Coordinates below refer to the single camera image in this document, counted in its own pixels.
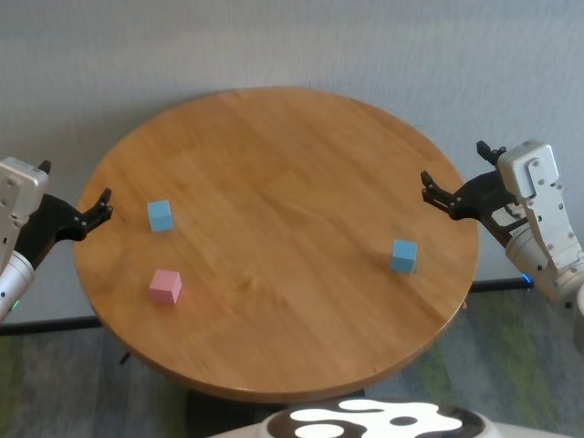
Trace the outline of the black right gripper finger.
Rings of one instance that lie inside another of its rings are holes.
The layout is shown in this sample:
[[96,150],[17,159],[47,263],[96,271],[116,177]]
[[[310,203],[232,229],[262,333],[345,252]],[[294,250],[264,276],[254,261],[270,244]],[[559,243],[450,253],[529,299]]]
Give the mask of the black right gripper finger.
[[457,192],[449,193],[440,187],[427,171],[421,172],[421,180],[422,199],[426,203],[447,213],[455,221],[475,218],[475,210],[467,202],[464,185]]
[[499,157],[507,152],[506,147],[492,149],[485,141],[478,141],[475,145],[477,154],[494,167],[497,166]]

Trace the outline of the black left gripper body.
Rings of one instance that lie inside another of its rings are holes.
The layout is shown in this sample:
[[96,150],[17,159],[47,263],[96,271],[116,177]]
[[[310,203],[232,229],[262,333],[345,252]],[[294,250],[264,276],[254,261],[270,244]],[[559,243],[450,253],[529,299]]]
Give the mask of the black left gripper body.
[[82,214],[69,203],[45,194],[39,208],[21,228],[16,251],[36,270],[54,245],[60,241],[82,241],[86,226]]

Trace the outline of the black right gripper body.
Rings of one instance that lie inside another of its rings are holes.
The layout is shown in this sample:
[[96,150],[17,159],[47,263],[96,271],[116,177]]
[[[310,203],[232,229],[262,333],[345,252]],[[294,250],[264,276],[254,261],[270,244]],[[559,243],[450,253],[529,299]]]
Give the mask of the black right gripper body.
[[[458,219],[475,219],[481,223],[490,235],[506,247],[512,238],[512,232],[527,224],[527,216],[511,213],[508,205],[518,206],[516,197],[504,186],[499,171],[483,173],[466,182],[459,190]],[[501,224],[493,213],[502,209],[509,224]]]

